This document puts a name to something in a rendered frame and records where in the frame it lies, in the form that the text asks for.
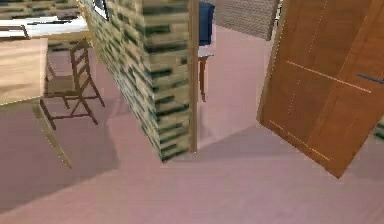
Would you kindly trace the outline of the blue chair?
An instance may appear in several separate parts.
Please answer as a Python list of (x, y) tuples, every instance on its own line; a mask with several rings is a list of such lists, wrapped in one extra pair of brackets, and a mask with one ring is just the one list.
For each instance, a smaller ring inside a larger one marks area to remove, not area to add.
[(199, 45), (210, 45), (215, 6), (209, 2), (199, 3)]

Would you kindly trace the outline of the dark brown wooden chair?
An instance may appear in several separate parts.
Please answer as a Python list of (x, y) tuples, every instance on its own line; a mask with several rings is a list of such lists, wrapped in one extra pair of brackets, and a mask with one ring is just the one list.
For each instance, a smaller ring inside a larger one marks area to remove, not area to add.
[(70, 109), (69, 101), (75, 100), (76, 104), (68, 115), (53, 116), (43, 100), (40, 106), (47, 117), (52, 129), (56, 129), (55, 120), (90, 117), (95, 125), (98, 121), (89, 107), (88, 99), (98, 99), (102, 106), (105, 103), (99, 93), (90, 71), (90, 60), (88, 48), (90, 44), (86, 38), (77, 42), (70, 50), (72, 73), (66, 76), (58, 76), (52, 68), (50, 61), (47, 61), (47, 75), (45, 76), (44, 98), (62, 98), (64, 105)]

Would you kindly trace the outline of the brown wooden room door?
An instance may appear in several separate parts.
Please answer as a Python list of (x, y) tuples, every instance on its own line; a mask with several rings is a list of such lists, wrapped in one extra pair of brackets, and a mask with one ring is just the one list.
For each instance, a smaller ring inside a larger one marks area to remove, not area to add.
[(257, 119), (341, 177), (384, 117), (384, 0), (284, 0)]

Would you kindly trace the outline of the dark grey flat object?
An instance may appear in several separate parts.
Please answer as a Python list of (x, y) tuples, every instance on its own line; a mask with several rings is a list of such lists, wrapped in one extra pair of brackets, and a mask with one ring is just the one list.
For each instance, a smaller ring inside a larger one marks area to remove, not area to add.
[(73, 20), (79, 17), (77, 11), (58, 11), (56, 14), (59, 20)]

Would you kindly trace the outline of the white worktop counter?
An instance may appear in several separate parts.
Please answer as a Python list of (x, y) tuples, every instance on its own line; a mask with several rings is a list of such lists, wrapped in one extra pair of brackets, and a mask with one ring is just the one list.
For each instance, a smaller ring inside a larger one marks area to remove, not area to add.
[(0, 20), (0, 26), (24, 25), (30, 37), (87, 31), (85, 19), (59, 20), (57, 16)]

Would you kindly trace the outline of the light wooden table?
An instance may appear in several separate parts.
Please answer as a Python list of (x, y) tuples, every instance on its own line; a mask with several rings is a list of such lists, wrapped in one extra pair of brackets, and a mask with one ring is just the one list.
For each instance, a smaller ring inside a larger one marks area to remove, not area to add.
[(43, 111), (47, 52), (47, 38), (0, 42), (0, 111), (30, 107), (52, 151), (71, 169)]

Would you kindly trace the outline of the framed wall picture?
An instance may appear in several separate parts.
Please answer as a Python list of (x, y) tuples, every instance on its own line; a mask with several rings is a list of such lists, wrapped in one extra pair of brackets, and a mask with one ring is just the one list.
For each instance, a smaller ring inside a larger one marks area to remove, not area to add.
[(108, 20), (108, 11), (105, 0), (92, 0), (94, 10), (105, 20)]

